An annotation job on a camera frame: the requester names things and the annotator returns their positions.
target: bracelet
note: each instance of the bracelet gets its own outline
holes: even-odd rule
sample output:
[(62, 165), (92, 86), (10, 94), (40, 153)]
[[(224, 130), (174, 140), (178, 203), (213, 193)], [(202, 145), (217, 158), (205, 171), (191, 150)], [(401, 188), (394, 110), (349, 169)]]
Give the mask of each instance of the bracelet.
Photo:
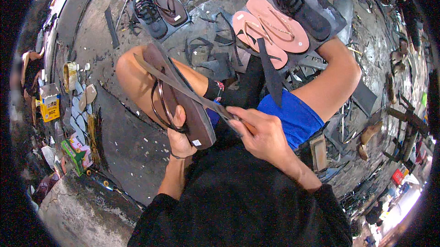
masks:
[(176, 156), (176, 155), (174, 155), (173, 154), (173, 151), (170, 151), (169, 152), (174, 158), (176, 158), (176, 159), (185, 159), (186, 157), (180, 157), (180, 156)]

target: gold sandal strap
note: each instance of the gold sandal strap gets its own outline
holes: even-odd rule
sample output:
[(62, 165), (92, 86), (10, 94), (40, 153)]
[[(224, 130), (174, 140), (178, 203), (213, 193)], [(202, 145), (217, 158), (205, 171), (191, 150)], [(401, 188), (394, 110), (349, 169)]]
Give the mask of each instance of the gold sandal strap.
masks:
[(288, 23), (283, 17), (281, 17), (276, 11), (274, 11), (273, 9), (271, 9), (271, 8), (269, 8), (269, 7), (268, 7), (267, 9), (268, 9), (270, 12), (272, 12), (275, 16), (277, 16), (278, 19), (280, 19), (281, 21), (283, 21), (283, 23), (284, 23), (284, 24), (286, 25), (286, 27), (289, 29), (289, 32), (284, 31), (284, 30), (282, 30), (282, 29), (279, 29), (279, 28), (273, 26), (271, 23), (267, 22), (266, 20), (264, 20), (263, 18), (261, 18), (260, 15), (258, 15), (258, 19), (260, 20), (260, 23), (261, 23), (261, 24), (267, 24), (268, 26), (272, 27), (272, 28), (275, 29), (275, 30), (278, 30), (278, 31), (280, 31), (280, 32), (282, 32), (282, 33), (289, 34), (289, 35), (292, 37), (292, 39), (295, 39), (295, 35), (294, 35), (294, 32), (293, 32), (292, 27), (290, 26), (290, 24), (289, 24), (289, 23)]
[(247, 33), (247, 30), (246, 30), (247, 27), (248, 27), (248, 24), (255, 26), (257, 31), (259, 31), (261, 35), (264, 35), (263, 38), (266, 38), (271, 43), (271, 45), (273, 44), (272, 40), (269, 38), (269, 35), (267, 35), (267, 33), (264, 31), (264, 29), (262, 29), (258, 24), (254, 23), (254, 22), (250, 22), (250, 21), (244, 21), (243, 22), (243, 33), (244, 33), (244, 35), (246, 37), (246, 41), (248, 42), (249, 46), (253, 50), (258, 51), (256, 49), (256, 47), (254, 46), (254, 43), (251, 40), (249, 40), (249, 35)]

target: sleeve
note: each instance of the sleeve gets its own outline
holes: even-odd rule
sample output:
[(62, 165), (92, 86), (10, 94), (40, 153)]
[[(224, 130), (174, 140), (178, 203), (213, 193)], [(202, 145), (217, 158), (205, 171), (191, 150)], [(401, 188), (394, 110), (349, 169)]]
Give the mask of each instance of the sleeve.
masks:
[(178, 203), (178, 200), (169, 195), (158, 194), (142, 213), (127, 246), (144, 246), (143, 243), (150, 237), (151, 227), (159, 214), (163, 211), (171, 212)]
[(317, 205), (324, 212), (324, 218), (329, 227), (332, 227), (333, 242), (337, 246), (352, 246), (353, 239), (349, 220), (334, 196), (331, 185), (322, 184), (321, 188), (312, 195)]

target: pink flip-flop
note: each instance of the pink flip-flop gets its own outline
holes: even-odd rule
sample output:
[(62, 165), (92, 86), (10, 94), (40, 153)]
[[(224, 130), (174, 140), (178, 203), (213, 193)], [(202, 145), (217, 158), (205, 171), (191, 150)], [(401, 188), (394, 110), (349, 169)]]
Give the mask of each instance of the pink flip-flop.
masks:
[(249, 0), (246, 7), (278, 47), (293, 53), (308, 49), (308, 36), (300, 23), (276, 10), (267, 0)]
[(235, 35), (256, 52), (260, 52), (257, 39), (264, 38), (267, 54), (275, 69), (280, 69), (286, 65), (286, 52), (273, 43), (256, 17), (250, 13), (238, 11), (232, 18), (232, 27)]

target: wooden block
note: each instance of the wooden block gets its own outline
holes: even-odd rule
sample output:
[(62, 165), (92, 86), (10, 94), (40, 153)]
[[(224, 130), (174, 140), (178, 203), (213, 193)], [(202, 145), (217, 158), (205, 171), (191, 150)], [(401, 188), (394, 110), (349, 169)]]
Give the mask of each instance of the wooden block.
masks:
[(310, 141), (310, 149), (314, 171), (321, 171), (327, 168), (327, 147), (324, 134)]

